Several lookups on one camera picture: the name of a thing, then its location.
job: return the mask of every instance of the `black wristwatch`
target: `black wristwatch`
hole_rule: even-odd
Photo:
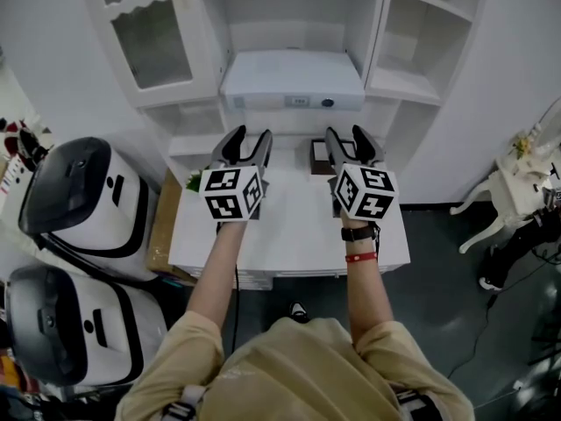
[[[341,228],[341,239],[345,242],[354,242],[364,239],[375,239],[378,233],[378,226],[374,222],[368,222],[368,226],[358,229]]]

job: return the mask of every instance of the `red wristband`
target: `red wristband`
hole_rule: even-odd
[[[363,254],[349,254],[344,257],[347,263],[353,262],[362,262],[363,260],[372,260],[378,259],[378,254],[374,251],[371,253],[363,253]]]

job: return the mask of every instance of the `beige shirt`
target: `beige shirt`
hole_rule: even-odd
[[[432,368],[401,323],[374,327],[353,348],[335,319],[300,325],[282,318],[223,361],[218,327],[187,312],[117,407],[116,420],[147,420],[187,385],[208,388],[198,420],[399,420],[390,382],[432,393],[450,419],[475,419],[471,403]]]

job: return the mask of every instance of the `shoe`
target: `shoe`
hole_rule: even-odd
[[[493,257],[495,249],[497,249],[496,245],[492,245],[488,249],[487,262],[489,262],[491,260],[491,258]],[[492,282],[491,279],[488,276],[484,276],[484,275],[479,278],[479,286],[484,290],[492,290],[492,291],[501,291],[502,290],[502,286],[499,286],[499,284],[497,282]]]
[[[308,312],[306,311],[306,308],[303,306],[302,303],[299,303],[298,301],[294,301],[293,303],[290,304],[290,308],[288,309],[288,312],[290,313],[290,317],[294,321],[297,321],[298,323],[308,323],[309,321]]]

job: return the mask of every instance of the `hand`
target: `hand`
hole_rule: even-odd
[[[344,209],[341,209],[341,222],[345,229],[359,229],[368,226],[368,222],[365,220],[352,220],[349,218]]]

